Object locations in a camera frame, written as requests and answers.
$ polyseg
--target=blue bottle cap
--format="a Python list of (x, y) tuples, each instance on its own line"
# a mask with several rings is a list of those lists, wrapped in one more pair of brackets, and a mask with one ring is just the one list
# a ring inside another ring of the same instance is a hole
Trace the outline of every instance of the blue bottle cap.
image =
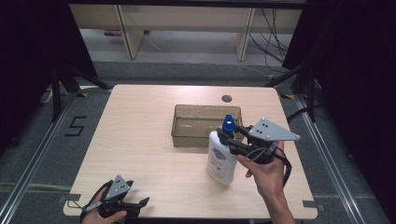
[[(231, 138), (233, 138), (233, 131), (235, 130), (235, 121), (233, 121), (233, 116), (231, 115), (226, 115), (224, 118), (224, 121), (222, 123), (222, 131), (224, 133), (227, 133), (228, 135), (230, 135)], [(220, 142), (224, 145), (224, 146), (228, 146), (227, 141), (224, 141), (222, 139), (220, 139)]]

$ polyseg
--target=gray floor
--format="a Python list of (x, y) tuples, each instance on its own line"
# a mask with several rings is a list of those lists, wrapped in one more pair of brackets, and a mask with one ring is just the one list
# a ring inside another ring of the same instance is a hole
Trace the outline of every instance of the gray floor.
[[(121, 37), (104, 36), (103, 31), (81, 30), (90, 51), (99, 78), (109, 84), (180, 84), (180, 85), (237, 85), (262, 86), (269, 76), (278, 77), (285, 70), (270, 57), (265, 59), (262, 51), (249, 41), (247, 57), (243, 62), (236, 60), (231, 34), (195, 32), (150, 32), (144, 38), (136, 59), (127, 59)], [(285, 45), (290, 35), (281, 35)], [(280, 57), (276, 48), (270, 49)], [(279, 94), (291, 94), (292, 79), (279, 84)], [(81, 85), (91, 85), (84, 80)], [(67, 195), (82, 163), (109, 92), (91, 92), (87, 97), (63, 96), (64, 102), (73, 99), (64, 119), (51, 141), (48, 151), (40, 163), (29, 188), (10, 223), (78, 223), (77, 217), (63, 215), (61, 196)], [(285, 115), (299, 109), (297, 100), (280, 99)], [(43, 104), (32, 115), (26, 128), (19, 134), (20, 144), (10, 147), (0, 158), (0, 202), (4, 203), (17, 183), (30, 159), (40, 146), (41, 139), (50, 127), (51, 104)], [(78, 137), (67, 137), (76, 130), (69, 125), (75, 116), (84, 130)], [(365, 223), (389, 223), (374, 194), (353, 160), (347, 158), (347, 148), (338, 135), (324, 108), (316, 109), (316, 126), (332, 155), (336, 169), (341, 173), (347, 189), (351, 192)], [(356, 223), (348, 215), (348, 209), (332, 181), (332, 176), (320, 154), (318, 144), (300, 115), (290, 123), (290, 129), (304, 141), (296, 142), (309, 186), (318, 206), (318, 217), (314, 220), (299, 220), (301, 223)], [(136, 220), (134, 223), (164, 223), (163, 220)], [(212, 220), (210, 223), (229, 223)]]

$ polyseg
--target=white bottle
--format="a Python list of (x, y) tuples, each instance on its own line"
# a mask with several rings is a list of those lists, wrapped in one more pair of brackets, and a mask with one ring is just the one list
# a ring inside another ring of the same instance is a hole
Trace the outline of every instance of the white bottle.
[[(223, 132), (233, 137), (234, 128), (235, 123), (233, 122), (233, 117), (227, 115), (222, 127)], [(220, 141), (216, 131), (211, 132), (209, 135), (207, 171), (220, 183), (229, 185), (233, 182), (235, 165), (236, 157), (230, 153), (227, 143)]]

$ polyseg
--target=hand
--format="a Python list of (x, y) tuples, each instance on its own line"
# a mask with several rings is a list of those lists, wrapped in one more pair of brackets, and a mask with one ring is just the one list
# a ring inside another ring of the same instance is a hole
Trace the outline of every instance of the hand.
[[(107, 188), (103, 188), (92, 203), (97, 203), (102, 198)], [(91, 210), (81, 221), (81, 224), (112, 224), (116, 221), (123, 219), (126, 216), (126, 211), (119, 211), (111, 217), (101, 217), (98, 209)]]
[[(283, 150), (284, 143), (278, 142), (277, 147)], [(238, 161), (247, 168), (246, 177), (254, 176), (257, 190), (267, 205), (272, 222), (276, 223), (295, 223), (288, 202), (283, 192), (284, 164), (279, 159), (264, 165), (259, 165), (254, 161), (247, 161), (246, 157), (238, 155)]]

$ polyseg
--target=wooden table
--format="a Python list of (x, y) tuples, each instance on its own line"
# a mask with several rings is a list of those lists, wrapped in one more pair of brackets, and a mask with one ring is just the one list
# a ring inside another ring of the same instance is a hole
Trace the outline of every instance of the wooden table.
[[(233, 100), (224, 103), (223, 95)], [(206, 171), (207, 148), (174, 147), (171, 136), (175, 105), (235, 105), (244, 125), (266, 117), (289, 128), (277, 93), (271, 88), (118, 85), (113, 89), (85, 159), (71, 189), (79, 204), (109, 179), (121, 175), (134, 184), (125, 197), (138, 203), (150, 197), (140, 217), (269, 218), (253, 178), (237, 163), (234, 180), (223, 186)], [(285, 143), (293, 166), (285, 194), (297, 219), (315, 218), (316, 208), (293, 142)], [(68, 216), (79, 209), (64, 207)]]

